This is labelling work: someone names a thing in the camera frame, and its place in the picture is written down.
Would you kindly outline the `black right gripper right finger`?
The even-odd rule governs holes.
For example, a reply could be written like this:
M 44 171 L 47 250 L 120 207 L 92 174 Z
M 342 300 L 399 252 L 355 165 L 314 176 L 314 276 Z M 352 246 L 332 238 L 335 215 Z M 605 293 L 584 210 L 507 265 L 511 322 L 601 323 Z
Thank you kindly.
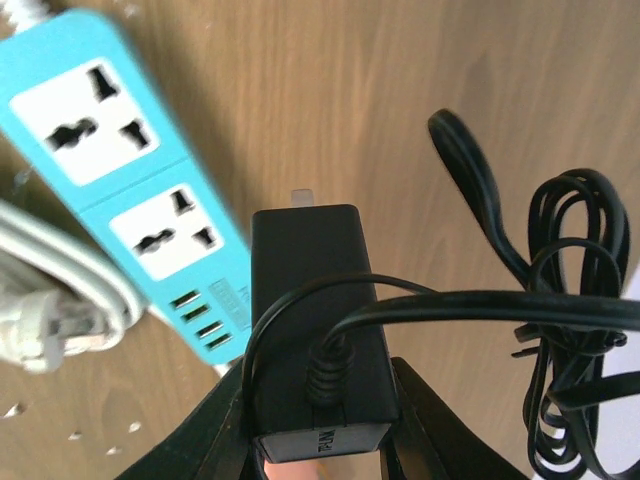
M 382 478 L 528 479 L 475 435 L 409 363 L 400 357 L 391 362 L 401 419 L 380 449 Z

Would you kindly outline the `teal power strip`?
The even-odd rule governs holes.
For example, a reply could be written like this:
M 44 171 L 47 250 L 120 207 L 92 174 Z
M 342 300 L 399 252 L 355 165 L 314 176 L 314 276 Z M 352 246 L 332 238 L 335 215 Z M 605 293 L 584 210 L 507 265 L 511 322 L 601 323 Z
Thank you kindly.
M 248 246 L 125 34 L 90 10 L 2 9 L 2 132 L 205 363 L 240 357 Z

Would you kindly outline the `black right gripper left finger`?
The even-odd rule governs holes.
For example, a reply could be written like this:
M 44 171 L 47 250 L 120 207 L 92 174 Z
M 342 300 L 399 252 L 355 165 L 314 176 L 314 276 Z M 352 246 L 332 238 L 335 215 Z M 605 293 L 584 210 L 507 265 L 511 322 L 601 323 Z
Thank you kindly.
M 234 365 L 162 442 L 120 479 L 258 479 L 243 419 L 241 366 Z

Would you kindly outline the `black power adapter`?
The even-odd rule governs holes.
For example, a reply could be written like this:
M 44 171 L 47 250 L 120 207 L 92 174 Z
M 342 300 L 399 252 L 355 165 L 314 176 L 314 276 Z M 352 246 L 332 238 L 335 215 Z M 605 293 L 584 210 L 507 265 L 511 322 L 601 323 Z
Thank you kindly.
M 545 479 L 609 477 L 597 452 L 600 406 L 634 396 L 635 372 L 605 376 L 605 355 L 639 327 L 639 305 L 621 296 L 630 248 L 627 211 L 611 182 L 592 169 L 543 183 L 529 207 L 529 254 L 508 239 L 493 173 L 475 138 L 452 111 L 427 129 L 444 166 L 506 268 L 513 291 L 435 292 L 411 286 L 334 323 L 311 357 L 311 394 L 335 400 L 351 348 L 349 332 L 370 326 L 446 320 L 517 323 L 523 354 L 536 359 L 523 401 L 527 455 Z

